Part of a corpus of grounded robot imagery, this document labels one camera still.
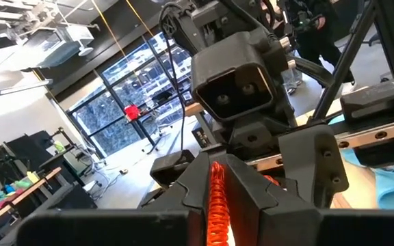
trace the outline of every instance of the shoe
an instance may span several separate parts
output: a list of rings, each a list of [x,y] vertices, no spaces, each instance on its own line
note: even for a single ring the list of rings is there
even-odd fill
[[[356,86],[355,81],[350,82],[350,83],[343,83],[341,85],[341,87],[342,87],[341,95],[346,95],[346,94],[353,92],[355,90],[355,86]]]
[[[287,89],[288,95],[293,95],[294,92],[296,92],[296,89],[295,89],[295,88],[289,88],[289,89]]]

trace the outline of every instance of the red object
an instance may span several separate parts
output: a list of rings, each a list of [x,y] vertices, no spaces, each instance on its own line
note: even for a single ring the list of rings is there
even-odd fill
[[[264,177],[267,178],[270,182],[274,183],[275,185],[280,186],[279,182],[274,178],[272,178],[271,176],[264,175]]]
[[[224,190],[224,166],[214,162],[211,168],[207,246],[228,246],[228,230],[231,219]]]
[[[128,119],[131,120],[136,120],[137,117],[140,115],[140,110],[136,105],[131,105],[127,106],[124,108],[124,112],[126,113]]]

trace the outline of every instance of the jeans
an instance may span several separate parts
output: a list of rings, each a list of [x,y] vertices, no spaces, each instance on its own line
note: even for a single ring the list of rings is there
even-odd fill
[[[282,72],[282,78],[284,79],[284,86],[286,90],[295,89],[297,87],[296,82],[302,80],[302,72],[295,68],[290,68]]]

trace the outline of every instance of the black cable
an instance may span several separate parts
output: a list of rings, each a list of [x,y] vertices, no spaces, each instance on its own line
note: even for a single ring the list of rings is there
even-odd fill
[[[315,64],[314,62],[307,59],[303,59],[293,55],[286,55],[286,57],[287,60],[295,61],[295,69],[303,72],[304,74],[312,77],[313,79],[316,79],[322,87],[330,87],[334,83],[333,75],[323,66]]]
[[[270,31],[267,30],[267,28],[265,28],[262,23],[260,23],[257,19],[253,18],[253,16],[249,15],[249,13],[247,13],[242,8],[240,8],[232,0],[219,0],[219,2],[222,3],[224,6],[226,6],[228,10],[230,10],[234,15],[236,15],[244,22],[249,23],[250,25],[253,25],[256,28],[258,27],[262,28],[267,35],[270,33]]]
[[[267,6],[268,14],[270,15],[270,27],[273,29],[274,23],[276,22],[276,13],[274,11],[272,3],[270,0],[262,0],[262,2]]]
[[[168,7],[172,7],[172,6],[177,8],[177,6],[175,6],[174,4],[170,4],[170,5],[165,4],[162,7],[161,14],[159,15],[159,25],[161,27],[161,31],[163,32],[163,35],[165,36],[166,43],[167,43],[168,56],[170,57],[170,65],[171,65],[171,69],[172,69],[172,81],[171,81],[172,86],[176,90],[177,97],[181,101],[181,106],[182,106],[181,150],[183,150],[183,129],[185,128],[185,99],[183,98],[183,95],[182,95],[181,91],[179,90],[179,84],[177,83],[176,68],[174,67],[174,61],[172,59],[171,46],[170,46],[170,42],[169,42],[169,39],[172,37],[170,37],[170,34],[167,33],[167,31],[164,29],[164,26],[163,26],[163,15],[165,14],[166,9],[168,9]]]

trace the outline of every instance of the window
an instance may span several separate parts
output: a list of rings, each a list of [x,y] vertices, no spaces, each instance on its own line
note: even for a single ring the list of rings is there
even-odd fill
[[[169,40],[170,46],[174,44],[173,40]],[[148,43],[155,48],[155,51],[157,53],[160,53],[164,50],[167,49],[167,42],[165,41],[165,36],[163,35],[162,32],[156,34],[154,37],[152,37]]]
[[[183,79],[191,77],[191,57],[187,51],[184,51],[180,47],[174,47],[171,50],[172,60],[174,63],[174,69],[176,70],[177,81],[181,82]],[[161,56],[161,61],[165,68],[172,76],[172,66],[170,63],[170,57],[168,54]]]
[[[114,91],[125,105],[140,106],[168,87],[171,87],[170,80],[154,60],[114,86]]]
[[[73,117],[88,135],[95,133],[123,115],[124,113],[109,92],[105,92],[73,112]]]
[[[190,92],[183,94],[185,100],[191,98]],[[160,106],[157,112],[156,122],[158,126],[171,125],[182,118],[182,106],[179,98],[175,98],[171,102]]]
[[[107,156],[140,139],[141,138],[136,134],[135,129],[127,122],[126,118],[118,120],[116,123],[113,123],[92,136],[92,141]]]
[[[144,62],[147,62],[153,57],[153,52],[150,50],[148,44],[143,44],[128,54],[126,57],[123,57],[121,60],[116,62],[113,66],[106,69],[102,75],[106,82],[111,84],[123,78],[130,72],[133,72]]]
[[[95,78],[92,82],[90,82],[85,88],[82,90],[79,90],[80,94],[83,94],[83,98],[76,102],[74,105],[69,107],[69,110],[72,111],[75,108],[77,108],[79,105],[82,105],[83,103],[89,101],[92,97],[96,96],[98,93],[103,91],[106,88],[105,84],[103,83],[103,80],[99,77]]]

